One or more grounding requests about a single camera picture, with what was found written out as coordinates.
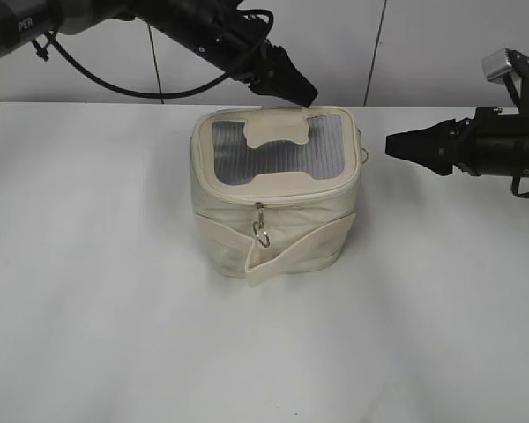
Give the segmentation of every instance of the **zipper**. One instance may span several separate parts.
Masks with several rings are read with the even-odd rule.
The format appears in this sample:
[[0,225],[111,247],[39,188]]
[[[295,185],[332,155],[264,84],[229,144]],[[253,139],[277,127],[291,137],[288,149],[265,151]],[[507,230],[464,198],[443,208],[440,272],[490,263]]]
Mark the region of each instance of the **zipper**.
[[253,222],[253,234],[257,241],[261,243],[263,247],[268,249],[271,246],[271,238],[265,229],[265,205],[262,203],[255,203],[258,213],[258,221]]

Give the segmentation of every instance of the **cream bag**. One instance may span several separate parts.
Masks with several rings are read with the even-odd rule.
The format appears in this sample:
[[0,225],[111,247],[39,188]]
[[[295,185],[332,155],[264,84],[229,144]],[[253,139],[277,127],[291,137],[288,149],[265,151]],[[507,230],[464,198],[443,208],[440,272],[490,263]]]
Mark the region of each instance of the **cream bag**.
[[194,212],[222,273],[257,286],[337,260],[361,171],[346,110],[214,113],[197,123],[190,152]]

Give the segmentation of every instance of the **canvas bag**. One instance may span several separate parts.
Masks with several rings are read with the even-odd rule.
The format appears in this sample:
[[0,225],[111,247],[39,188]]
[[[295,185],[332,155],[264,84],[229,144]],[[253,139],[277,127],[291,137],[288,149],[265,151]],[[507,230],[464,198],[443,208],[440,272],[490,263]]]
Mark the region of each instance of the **canvas bag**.
[[202,117],[192,203],[218,270],[257,286],[333,264],[354,222],[360,132],[342,108],[257,108]]

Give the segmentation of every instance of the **bag lid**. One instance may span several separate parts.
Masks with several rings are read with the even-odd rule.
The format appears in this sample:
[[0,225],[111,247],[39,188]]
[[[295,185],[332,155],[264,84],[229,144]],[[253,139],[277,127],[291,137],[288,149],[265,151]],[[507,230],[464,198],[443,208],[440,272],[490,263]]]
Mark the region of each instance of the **bag lid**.
[[342,108],[259,108],[207,115],[197,124],[191,154],[205,191],[247,204],[333,194],[356,182],[361,168],[354,119]]

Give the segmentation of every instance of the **white wall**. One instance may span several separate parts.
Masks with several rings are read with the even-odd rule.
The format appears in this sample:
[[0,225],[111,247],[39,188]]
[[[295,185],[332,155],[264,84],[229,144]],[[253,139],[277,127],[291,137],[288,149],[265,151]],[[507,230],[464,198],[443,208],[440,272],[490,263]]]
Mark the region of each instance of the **white wall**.
[[529,55],[529,0],[389,0],[369,104],[510,105],[481,68],[505,47]]
[[[284,46],[319,89],[317,103],[362,105],[384,0],[248,0],[276,16],[272,42]],[[155,31],[165,90],[180,91],[219,74]],[[92,71],[117,84],[156,91],[151,45],[141,22],[110,21],[66,47]],[[486,81],[481,58],[502,47],[529,54],[529,0],[389,0],[369,104],[377,106],[509,105]],[[53,52],[43,63],[31,46],[0,60],[0,99],[137,102],[80,77]],[[227,81],[185,104],[282,104]]]

